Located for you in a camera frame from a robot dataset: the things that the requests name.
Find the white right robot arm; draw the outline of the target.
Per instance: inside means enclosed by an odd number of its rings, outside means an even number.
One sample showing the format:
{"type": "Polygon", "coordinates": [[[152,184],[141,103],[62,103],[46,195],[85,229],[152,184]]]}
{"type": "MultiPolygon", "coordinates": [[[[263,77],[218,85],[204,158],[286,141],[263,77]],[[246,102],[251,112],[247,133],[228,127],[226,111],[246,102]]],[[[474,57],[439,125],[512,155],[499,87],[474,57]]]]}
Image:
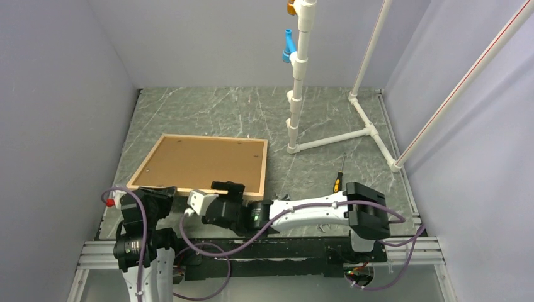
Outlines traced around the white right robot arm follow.
{"type": "Polygon", "coordinates": [[[358,182],[320,198],[295,201],[267,200],[245,205],[235,193],[201,194],[191,207],[202,223],[257,239],[300,227],[349,227],[347,253],[355,261],[370,255],[377,240],[391,236],[385,196],[358,182]]]}

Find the black yellow screwdriver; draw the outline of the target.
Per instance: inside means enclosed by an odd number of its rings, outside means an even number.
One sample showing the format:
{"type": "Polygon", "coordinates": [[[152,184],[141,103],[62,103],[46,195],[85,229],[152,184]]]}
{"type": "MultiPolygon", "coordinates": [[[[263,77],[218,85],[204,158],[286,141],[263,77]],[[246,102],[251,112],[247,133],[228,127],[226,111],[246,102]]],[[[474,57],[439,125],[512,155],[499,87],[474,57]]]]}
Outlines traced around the black yellow screwdriver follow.
{"type": "Polygon", "coordinates": [[[335,181],[332,187],[333,193],[337,193],[343,189],[343,176],[344,176],[343,169],[344,169],[345,159],[346,159],[346,154],[343,154],[341,167],[336,174],[336,178],[335,178],[335,181]]]}

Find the wooden picture frame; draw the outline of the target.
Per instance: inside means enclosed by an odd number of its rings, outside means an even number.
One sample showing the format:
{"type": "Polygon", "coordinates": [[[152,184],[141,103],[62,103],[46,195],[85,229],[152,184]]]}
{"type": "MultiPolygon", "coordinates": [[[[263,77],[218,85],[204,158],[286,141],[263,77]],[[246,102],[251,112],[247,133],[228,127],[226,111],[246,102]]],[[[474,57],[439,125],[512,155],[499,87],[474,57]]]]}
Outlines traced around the wooden picture frame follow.
{"type": "Polygon", "coordinates": [[[268,141],[257,138],[163,134],[127,182],[138,187],[176,187],[177,195],[193,189],[214,193],[214,181],[245,186],[243,198],[264,198],[268,141]]]}

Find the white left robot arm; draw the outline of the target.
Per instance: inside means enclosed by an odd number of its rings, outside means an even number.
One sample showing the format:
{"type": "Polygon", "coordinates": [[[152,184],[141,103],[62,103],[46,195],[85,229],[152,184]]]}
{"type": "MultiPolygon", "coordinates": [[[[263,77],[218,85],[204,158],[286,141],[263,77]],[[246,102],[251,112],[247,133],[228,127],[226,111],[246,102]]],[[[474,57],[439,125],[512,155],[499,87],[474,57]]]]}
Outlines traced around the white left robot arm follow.
{"type": "Polygon", "coordinates": [[[157,229],[170,214],[175,187],[115,190],[107,206],[122,212],[113,255],[127,285],[130,301],[172,301],[173,263],[181,255],[176,232],[157,229]]]}

